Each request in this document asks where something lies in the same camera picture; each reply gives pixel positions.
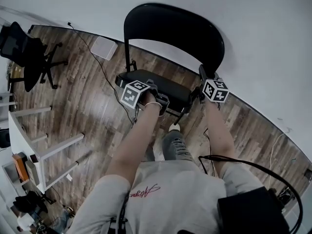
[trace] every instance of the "table leg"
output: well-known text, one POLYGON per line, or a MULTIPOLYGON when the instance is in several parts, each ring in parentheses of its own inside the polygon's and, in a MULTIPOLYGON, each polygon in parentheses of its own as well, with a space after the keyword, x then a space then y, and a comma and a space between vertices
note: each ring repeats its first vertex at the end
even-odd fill
POLYGON ((4 93, 4 94, 0 94, 0 97, 7 97, 7 96, 12 96, 13 93, 4 93))
POLYGON ((32 109, 15 111, 15 112, 12 112, 12 114, 14 114, 15 117, 20 117, 20 116, 25 116, 25 115, 32 115, 32 114, 38 114, 38 113, 51 111, 51 109, 52 109, 52 107, 39 107, 39 108, 32 108, 32 109))
POLYGON ((0 103, 0 107, 11 106, 11 105, 17 105, 16 101, 0 103))
POLYGON ((35 138, 30 139, 30 141, 31 141, 32 143, 36 143, 36 142, 38 142, 38 141, 40 141, 40 140, 43 140, 43 139, 45 139, 45 138, 48 138, 48 135, 47 135, 47 134, 39 135, 39 136, 37 136, 37 137, 35 137, 35 138))
POLYGON ((73 170, 76 166, 78 166, 77 162, 74 162, 70 166, 66 167, 63 171, 61 171, 59 174, 57 174, 54 178, 49 180, 45 185, 45 190, 48 190, 51 186, 53 186, 55 183, 57 183, 61 178, 66 176, 70 173, 71 170, 73 170))
POLYGON ((71 137, 55 146, 52 146, 50 148, 48 148, 47 150, 45 151, 42 151, 40 152, 40 159, 41 161, 43 161, 44 159, 58 153, 59 151, 65 149, 66 147, 76 143, 77 141, 81 140, 84 138, 84 135, 83 134, 78 134, 74 137, 71 137))

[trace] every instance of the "hand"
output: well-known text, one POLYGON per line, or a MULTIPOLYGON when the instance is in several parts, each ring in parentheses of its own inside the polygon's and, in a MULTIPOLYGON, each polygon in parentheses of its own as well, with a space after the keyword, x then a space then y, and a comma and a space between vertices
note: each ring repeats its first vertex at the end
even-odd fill
POLYGON ((141 103, 142 103, 143 106, 145 106, 147 103, 153 102, 153 101, 156 101, 156 99, 155 99, 155 96, 153 96, 150 91, 146 91, 142 95, 141 103))

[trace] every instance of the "chair seat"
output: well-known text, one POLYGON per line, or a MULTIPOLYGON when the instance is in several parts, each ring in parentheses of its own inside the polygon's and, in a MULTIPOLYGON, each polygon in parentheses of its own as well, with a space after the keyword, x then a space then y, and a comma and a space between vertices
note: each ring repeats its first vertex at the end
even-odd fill
POLYGON ((190 89, 147 70, 139 69, 121 73, 117 75, 115 83, 124 88, 126 84, 132 81, 147 82, 148 79, 153 80, 154 84, 157 85, 159 93, 168 96, 170 109, 184 114, 190 111, 192 106, 190 89))

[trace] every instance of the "power cable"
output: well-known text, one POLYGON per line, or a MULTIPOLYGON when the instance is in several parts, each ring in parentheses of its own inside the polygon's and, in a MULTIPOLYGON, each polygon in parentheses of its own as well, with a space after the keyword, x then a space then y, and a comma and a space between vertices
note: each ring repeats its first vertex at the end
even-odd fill
MULTIPOLYGON (((206 128, 206 130, 203 132, 203 135, 209 140, 210 155, 212 155, 211 146, 210 146, 210 139, 209 139, 209 136, 206 134, 207 131, 208 131, 208 128, 206 128)), ((211 160, 211 167, 212 167, 212 169, 211 169, 210 175, 215 176, 215 167, 214 167, 214 163, 212 160, 211 160)))
POLYGON ((265 168, 263 166, 260 166, 258 164, 249 162, 249 161, 245 161, 245 160, 240 160, 240 159, 235 159, 235 158, 230 158, 230 157, 225 157, 225 156, 221 156, 221 155, 208 155, 208 156, 199 156, 198 159, 201 163, 201 165, 203 166, 203 163, 201 161, 201 159, 209 159, 209 160, 214 160, 214 161, 226 161, 226 162, 238 162, 238 163, 244 163, 253 167, 258 168, 259 170, 269 174, 270 176, 278 179, 279 181, 283 182, 286 186, 288 186, 288 188, 292 191, 293 195, 295 196, 295 198, 297 199, 298 202, 298 206, 299 206, 299 216, 298 216, 298 220, 295 224, 295 226, 291 229, 291 233, 295 234, 297 233, 301 223, 302 223, 302 218, 303 218, 303 205, 300 199, 300 195, 299 193, 294 189, 294 187, 284 178, 282 178, 280 175, 276 174, 275 172, 271 171, 268 168, 265 168))
POLYGON ((57 190, 55 190, 54 187, 51 186, 51 188, 58 194, 58 202, 64 207, 64 205, 60 202, 60 195, 59 193, 57 192, 57 190))
MULTIPOLYGON (((271 156, 270 156, 270 170, 271 170, 271 166, 272 166, 272 156, 273 156, 273 151, 274 151, 274 146, 277 144, 278 140, 285 134, 288 134, 290 132, 290 128, 288 129, 288 132, 285 132, 285 133, 282 133, 279 137, 277 137, 275 143, 273 144, 272 146, 272 150, 271 150, 271 156)), ((269 186, 268 188, 270 187, 270 183, 271 183, 271 176, 269 177, 269 186)))
POLYGON ((117 102, 118 102, 118 103, 122 106, 122 108, 126 111, 127 117, 128 117, 129 121, 131 122, 131 124, 132 124, 132 126, 133 126, 134 123, 133 123, 132 120, 130 119, 128 110, 127 110, 127 109, 125 108, 125 106, 122 105, 122 103, 119 101, 117 91, 116 91, 116 89, 112 86, 112 84, 110 83, 110 81, 108 80, 107 75, 106 75, 106 73, 104 72, 103 66, 101 65, 101 63, 99 62, 99 60, 96 58, 96 56, 91 52, 91 49, 90 49, 89 45, 87 44, 87 42, 86 42, 86 41, 80 36, 80 34, 74 29, 74 27, 71 25, 71 23, 69 22, 69 23, 67 23, 67 24, 68 24, 68 26, 72 27, 73 31, 74 31, 74 32, 80 37, 80 39, 84 42, 84 44, 87 46, 87 48, 88 48, 90 54, 94 57, 94 59, 95 59, 95 60, 98 62, 98 64, 100 65, 101 70, 102 70, 102 72, 103 72, 103 74, 104 74, 104 76, 105 76, 106 81, 108 82, 108 84, 111 86, 111 88, 112 88, 113 91, 114 91, 114 94, 115 94, 115 97, 116 97, 117 102))

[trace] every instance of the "white table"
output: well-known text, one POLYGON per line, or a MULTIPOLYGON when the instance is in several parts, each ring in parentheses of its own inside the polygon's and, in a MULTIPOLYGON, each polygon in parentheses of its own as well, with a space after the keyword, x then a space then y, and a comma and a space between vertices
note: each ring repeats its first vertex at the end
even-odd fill
POLYGON ((16 112, 9 112, 9 132, 12 152, 14 154, 23 152, 30 161, 31 155, 37 156, 38 162, 34 163, 39 177, 39 185, 37 186, 37 188, 42 193, 45 193, 46 190, 48 190, 51 186, 57 183, 61 178, 67 175, 71 170, 73 170, 78 165, 78 163, 75 161, 70 166, 61 171, 59 174, 57 174, 54 178, 50 179, 49 181, 46 181, 44 173, 44 160, 84 138, 83 134, 78 134, 70 139, 67 139, 55 146, 48 148, 45 151, 38 152, 34 148, 33 143, 46 139, 47 134, 43 134, 37 136, 36 138, 30 139, 25 133, 25 131, 22 129, 21 125, 19 124, 17 117, 44 113, 47 111, 51 111, 51 107, 42 107, 42 108, 26 109, 16 112))

